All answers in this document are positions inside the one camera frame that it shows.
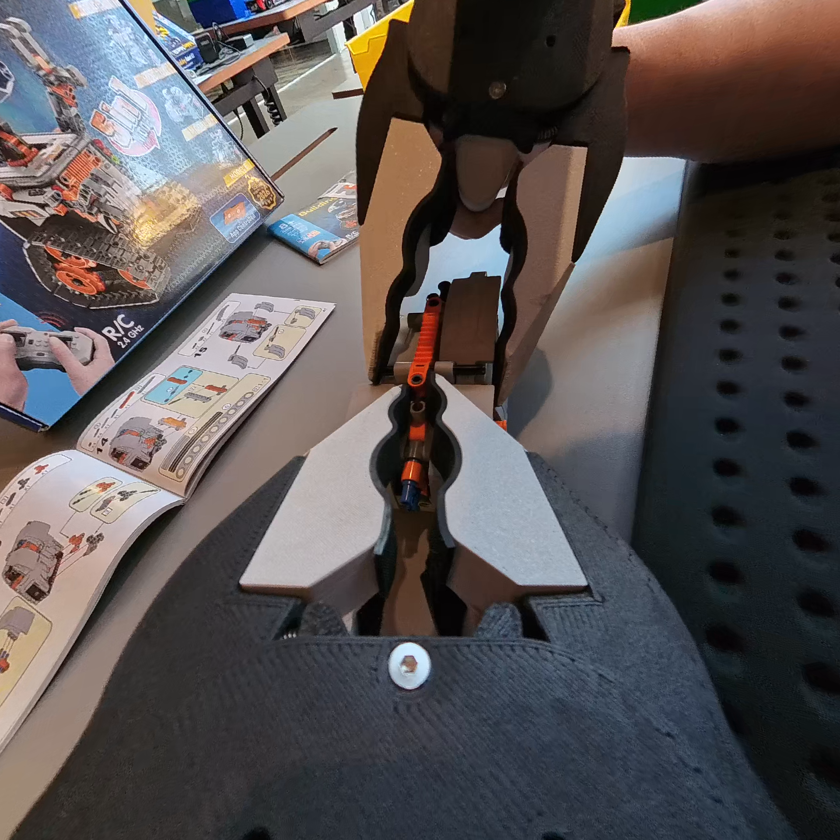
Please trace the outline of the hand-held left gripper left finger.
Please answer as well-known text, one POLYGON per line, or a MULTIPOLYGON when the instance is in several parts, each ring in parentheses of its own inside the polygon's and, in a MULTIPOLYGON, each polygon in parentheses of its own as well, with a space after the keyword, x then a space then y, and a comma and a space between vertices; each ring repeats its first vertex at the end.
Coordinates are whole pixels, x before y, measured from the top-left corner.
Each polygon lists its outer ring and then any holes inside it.
POLYGON ((403 389, 312 448, 239 580, 247 592, 294 596, 382 630, 396 573, 392 484, 402 469, 403 389))

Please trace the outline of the blue toy robot box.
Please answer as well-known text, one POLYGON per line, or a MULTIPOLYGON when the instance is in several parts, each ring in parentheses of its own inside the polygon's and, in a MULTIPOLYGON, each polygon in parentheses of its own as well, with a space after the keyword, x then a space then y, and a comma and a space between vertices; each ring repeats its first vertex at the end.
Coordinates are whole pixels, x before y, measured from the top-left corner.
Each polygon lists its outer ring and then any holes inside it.
POLYGON ((96 381, 282 203, 265 170, 125 2, 1 2, 2 320, 35 333, 2 418, 78 403, 47 334, 96 381))

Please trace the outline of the grey building block robot model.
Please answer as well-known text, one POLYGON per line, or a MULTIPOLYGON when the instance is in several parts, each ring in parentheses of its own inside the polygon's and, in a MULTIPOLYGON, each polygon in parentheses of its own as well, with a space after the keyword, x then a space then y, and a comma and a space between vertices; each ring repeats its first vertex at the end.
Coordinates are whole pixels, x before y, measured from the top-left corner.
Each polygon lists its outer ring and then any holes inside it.
POLYGON ((435 370, 439 338, 449 337, 446 321, 455 304, 455 349, 477 340, 478 350, 495 350, 501 279, 465 279, 467 290, 449 286, 446 299, 435 296, 426 343, 429 366, 407 369, 404 382, 388 377, 387 349, 401 326, 400 289, 411 286, 410 271, 388 289, 381 280, 362 279, 363 344, 369 381, 355 387, 342 425, 311 451, 291 489, 289 504, 302 504, 319 493, 320 480, 346 498, 336 504, 332 523, 348 528, 351 555, 380 554, 401 510, 393 494, 403 481, 407 461, 417 467, 434 465, 442 478, 439 524, 445 544, 484 551, 489 538, 511 509, 518 470, 530 474, 524 449, 481 406, 470 401, 458 383, 440 380, 435 370))

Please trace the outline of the person's right forearm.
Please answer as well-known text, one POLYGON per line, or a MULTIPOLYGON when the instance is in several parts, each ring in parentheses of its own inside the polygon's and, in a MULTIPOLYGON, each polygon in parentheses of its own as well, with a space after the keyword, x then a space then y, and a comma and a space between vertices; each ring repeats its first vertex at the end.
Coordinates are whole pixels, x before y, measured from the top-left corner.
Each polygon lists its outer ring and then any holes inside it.
POLYGON ((628 156, 757 161, 839 142, 839 2, 709 1, 613 32, 628 156))

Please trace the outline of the small blue booklet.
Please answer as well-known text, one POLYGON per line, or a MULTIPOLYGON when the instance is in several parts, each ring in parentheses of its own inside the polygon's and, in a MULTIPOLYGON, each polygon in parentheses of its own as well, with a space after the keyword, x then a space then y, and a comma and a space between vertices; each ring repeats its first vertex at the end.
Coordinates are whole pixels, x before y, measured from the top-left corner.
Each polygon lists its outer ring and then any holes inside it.
POLYGON ((268 225, 281 243, 322 265, 352 245, 360 229, 354 196, 320 196, 309 206, 268 225))

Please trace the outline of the brown side table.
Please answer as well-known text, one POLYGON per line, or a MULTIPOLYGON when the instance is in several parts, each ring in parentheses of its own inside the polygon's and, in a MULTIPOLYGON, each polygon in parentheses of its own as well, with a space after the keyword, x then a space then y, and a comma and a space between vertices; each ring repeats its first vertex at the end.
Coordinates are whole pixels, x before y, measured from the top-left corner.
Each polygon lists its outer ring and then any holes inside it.
POLYGON ((274 28, 278 28, 280 33, 255 41, 252 46, 238 52, 231 62, 196 79, 197 87, 206 98, 211 97, 213 90, 221 88, 222 93, 210 100, 220 117, 243 109, 257 138, 263 137, 286 118, 276 88, 277 73, 272 57, 290 43, 291 21, 321 4, 321 1, 281 2, 265 12, 221 27, 226 36, 259 33, 264 29, 272 31, 274 28))

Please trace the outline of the yellow plastic bin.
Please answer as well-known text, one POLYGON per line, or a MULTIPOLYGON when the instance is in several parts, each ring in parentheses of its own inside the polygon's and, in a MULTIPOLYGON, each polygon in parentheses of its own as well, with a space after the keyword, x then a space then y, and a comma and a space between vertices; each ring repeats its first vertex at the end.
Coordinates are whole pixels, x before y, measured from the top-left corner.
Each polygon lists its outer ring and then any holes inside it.
POLYGON ((404 33, 417 72, 453 49, 451 73, 434 70, 434 85, 474 70, 479 81, 516 88, 574 57, 594 67, 578 70, 579 77, 593 78, 609 55, 609 31, 627 24, 627 7, 628 2, 411 2, 408 13, 398 10, 352 39, 349 49, 364 86, 385 46, 396 44, 389 29, 396 23, 412 25, 404 33))

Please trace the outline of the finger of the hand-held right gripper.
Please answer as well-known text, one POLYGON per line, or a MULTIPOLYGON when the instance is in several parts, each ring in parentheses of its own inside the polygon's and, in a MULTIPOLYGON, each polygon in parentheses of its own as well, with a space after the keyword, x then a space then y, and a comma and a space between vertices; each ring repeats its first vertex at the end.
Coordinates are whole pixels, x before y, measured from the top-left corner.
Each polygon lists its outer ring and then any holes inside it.
POLYGON ((574 267, 573 246, 586 148, 551 145, 521 167, 503 205, 509 260, 494 368, 503 404, 524 371, 574 267))
POLYGON ((403 300, 423 285, 429 251, 452 223, 456 194, 455 153, 441 151, 422 123, 393 119, 360 220, 362 327, 372 384, 385 375, 403 300))

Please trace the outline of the open instruction booklet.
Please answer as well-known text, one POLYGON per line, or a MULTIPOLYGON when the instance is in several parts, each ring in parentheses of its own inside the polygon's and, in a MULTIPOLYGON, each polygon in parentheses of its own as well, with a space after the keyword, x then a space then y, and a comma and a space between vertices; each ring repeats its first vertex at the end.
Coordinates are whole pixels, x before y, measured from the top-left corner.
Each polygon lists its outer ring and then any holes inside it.
POLYGON ((334 304, 234 294, 1 496, 1 747, 68 655, 128 548, 183 505, 334 304))

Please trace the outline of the person's right hand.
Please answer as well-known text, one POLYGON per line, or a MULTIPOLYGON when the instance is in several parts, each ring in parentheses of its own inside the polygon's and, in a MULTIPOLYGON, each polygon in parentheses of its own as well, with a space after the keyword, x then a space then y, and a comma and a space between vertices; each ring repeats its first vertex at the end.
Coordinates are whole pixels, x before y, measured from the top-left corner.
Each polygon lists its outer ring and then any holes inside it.
POLYGON ((461 239, 479 239, 501 224, 503 199, 519 163, 516 145, 507 139, 466 135, 455 143, 458 204, 450 232, 461 239))

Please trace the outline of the black perforated mat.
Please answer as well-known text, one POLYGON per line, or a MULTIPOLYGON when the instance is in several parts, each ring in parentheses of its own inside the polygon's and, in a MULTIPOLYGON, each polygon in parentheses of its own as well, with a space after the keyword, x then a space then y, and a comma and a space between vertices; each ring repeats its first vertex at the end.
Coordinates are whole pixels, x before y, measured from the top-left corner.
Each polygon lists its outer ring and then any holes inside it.
POLYGON ((801 837, 838 838, 836 150, 686 180, 633 546, 801 837))

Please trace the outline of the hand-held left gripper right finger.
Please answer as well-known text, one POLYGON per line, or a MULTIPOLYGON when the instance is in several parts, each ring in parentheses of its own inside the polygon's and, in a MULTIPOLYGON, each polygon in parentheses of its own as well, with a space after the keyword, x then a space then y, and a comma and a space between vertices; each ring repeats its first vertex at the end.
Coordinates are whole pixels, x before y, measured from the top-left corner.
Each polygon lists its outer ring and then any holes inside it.
POLYGON ((438 429, 454 446, 438 494, 439 527, 454 557, 448 587, 477 625, 495 603, 582 592, 585 574, 526 450, 446 379, 438 429))

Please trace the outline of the orange toothed beam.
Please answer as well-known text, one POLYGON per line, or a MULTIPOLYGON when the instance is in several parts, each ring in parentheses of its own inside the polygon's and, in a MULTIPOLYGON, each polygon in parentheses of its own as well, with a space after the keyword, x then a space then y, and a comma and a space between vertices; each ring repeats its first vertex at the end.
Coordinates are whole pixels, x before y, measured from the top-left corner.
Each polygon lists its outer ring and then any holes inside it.
POLYGON ((425 393, 428 376, 434 372, 443 312, 444 301, 440 295, 429 295, 426 299, 416 350, 407 377, 408 385, 416 394, 425 393))

